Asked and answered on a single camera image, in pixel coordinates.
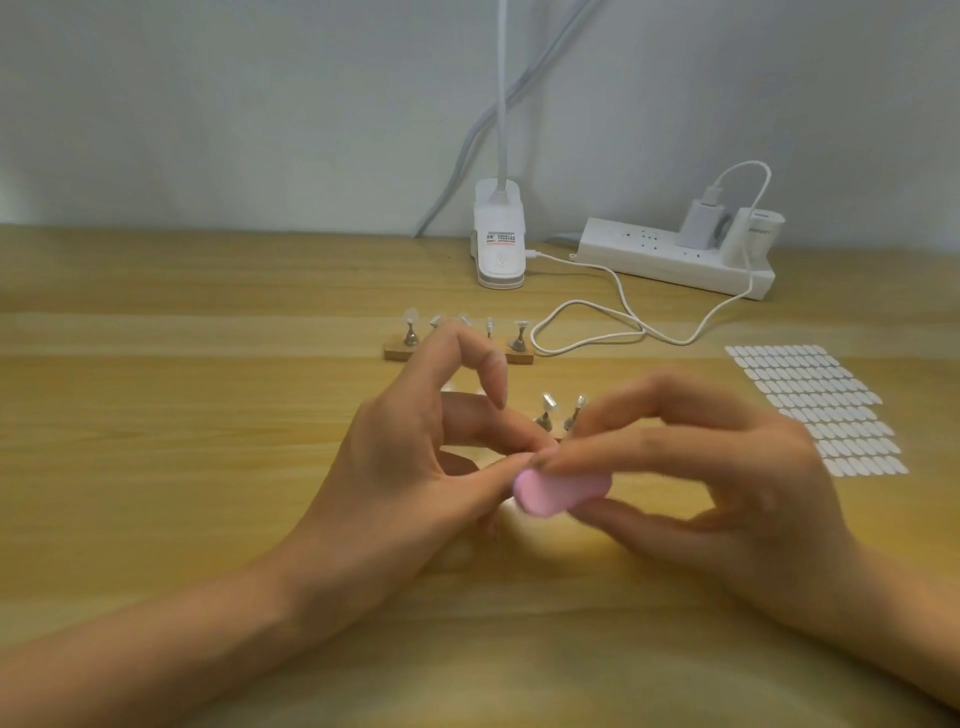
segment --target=wooden desk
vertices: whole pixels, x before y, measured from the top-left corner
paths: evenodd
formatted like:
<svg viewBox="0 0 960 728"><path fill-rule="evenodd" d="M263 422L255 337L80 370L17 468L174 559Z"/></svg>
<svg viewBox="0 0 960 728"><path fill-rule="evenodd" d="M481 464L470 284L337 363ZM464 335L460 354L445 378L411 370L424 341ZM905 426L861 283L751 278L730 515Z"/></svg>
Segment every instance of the wooden desk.
<svg viewBox="0 0 960 728"><path fill-rule="evenodd" d="M960 577L960 258L774 255L767 302L687 348L591 347L511 370L515 407L675 361L763 401L727 344L816 343L884 398L909 476L838 481L865 541ZM475 281L463 241L0 228L0 640L229 569L268 548L321 483L357 403L398 371L402 311L537 320L615 305L600 275L535 261ZM720 296L625 281L684 334ZM570 311L544 344L612 330ZM455 378L473 391L473 373ZM619 478L670 514L694 484ZM192 725L950 724L931 701L780 629L568 518L505 514L379 613Z"/></svg>

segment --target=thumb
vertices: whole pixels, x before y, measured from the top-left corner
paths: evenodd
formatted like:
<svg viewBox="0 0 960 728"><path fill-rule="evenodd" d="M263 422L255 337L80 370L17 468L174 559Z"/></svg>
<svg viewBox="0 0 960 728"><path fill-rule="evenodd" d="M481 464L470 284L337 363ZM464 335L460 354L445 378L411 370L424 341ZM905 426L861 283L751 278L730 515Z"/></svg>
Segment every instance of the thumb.
<svg viewBox="0 0 960 728"><path fill-rule="evenodd" d="M684 521L652 516L612 498L586 500L570 510L577 521L597 528L631 551L689 567L705 567L716 543L712 534Z"/></svg>
<svg viewBox="0 0 960 728"><path fill-rule="evenodd" d="M497 460L476 473L452 478L457 491L457 507L465 519L478 519L510 497L514 479L529 465L531 452Z"/></svg>

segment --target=wooden stand base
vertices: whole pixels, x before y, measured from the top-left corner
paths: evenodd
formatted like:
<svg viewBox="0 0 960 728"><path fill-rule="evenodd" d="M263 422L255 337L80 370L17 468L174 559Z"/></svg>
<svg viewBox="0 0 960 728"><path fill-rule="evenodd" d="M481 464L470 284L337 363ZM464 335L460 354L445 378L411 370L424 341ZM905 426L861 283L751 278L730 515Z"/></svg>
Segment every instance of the wooden stand base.
<svg viewBox="0 0 960 728"><path fill-rule="evenodd" d="M515 352L506 344L502 344L502 346L503 352L507 355L508 364L529 365L534 363L533 352ZM384 343L383 358L387 361L406 361L414 355L416 350L417 347L408 347L406 344L404 344L403 337L397 334L396 336L391 336Z"/></svg>

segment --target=forearm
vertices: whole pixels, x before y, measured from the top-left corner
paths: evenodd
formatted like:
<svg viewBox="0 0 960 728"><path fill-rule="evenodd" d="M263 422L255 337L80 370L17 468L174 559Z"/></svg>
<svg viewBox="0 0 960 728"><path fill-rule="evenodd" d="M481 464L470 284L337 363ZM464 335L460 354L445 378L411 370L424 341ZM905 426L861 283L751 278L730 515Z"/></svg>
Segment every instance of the forearm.
<svg viewBox="0 0 960 728"><path fill-rule="evenodd" d="M813 631L960 709L960 591L864 549L832 624Z"/></svg>
<svg viewBox="0 0 960 728"><path fill-rule="evenodd" d="M164 723L315 642L298 609L261 562L21 645L0 656L0 724Z"/></svg>

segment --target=power strip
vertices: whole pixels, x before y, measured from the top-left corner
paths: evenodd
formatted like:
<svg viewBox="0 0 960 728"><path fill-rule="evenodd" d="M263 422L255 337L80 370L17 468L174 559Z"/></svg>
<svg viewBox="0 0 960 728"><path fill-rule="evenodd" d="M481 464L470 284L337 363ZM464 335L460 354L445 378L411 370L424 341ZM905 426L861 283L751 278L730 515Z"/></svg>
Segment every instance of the power strip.
<svg viewBox="0 0 960 728"><path fill-rule="evenodd" d="M672 231L591 217L570 260L730 296L747 290L750 273L745 268L724 263L718 249L691 250L677 245L676 239ZM754 258L752 269L754 287L746 298L760 301L773 285L774 271L766 257Z"/></svg>

